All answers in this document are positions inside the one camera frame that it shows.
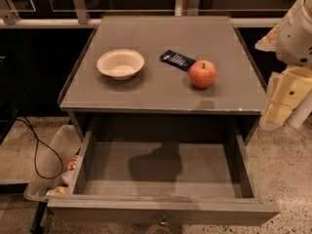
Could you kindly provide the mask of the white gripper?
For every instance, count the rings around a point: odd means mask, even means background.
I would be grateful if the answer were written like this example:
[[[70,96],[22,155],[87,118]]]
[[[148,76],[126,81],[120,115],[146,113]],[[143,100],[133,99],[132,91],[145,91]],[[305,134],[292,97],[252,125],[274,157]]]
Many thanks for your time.
[[[274,131],[288,125],[293,111],[312,91],[312,19],[305,5],[293,6],[279,25],[255,43],[255,48],[276,51],[277,59],[289,65],[281,74],[272,73],[261,112],[260,127]]]

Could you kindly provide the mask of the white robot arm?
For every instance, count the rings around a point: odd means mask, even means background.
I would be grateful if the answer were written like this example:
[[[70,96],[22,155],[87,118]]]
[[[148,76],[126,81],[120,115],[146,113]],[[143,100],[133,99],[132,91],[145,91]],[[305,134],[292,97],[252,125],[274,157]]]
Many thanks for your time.
[[[287,65],[269,78],[259,125],[274,131],[285,123],[300,127],[311,113],[312,0],[296,0],[282,20],[255,47],[274,52]]]

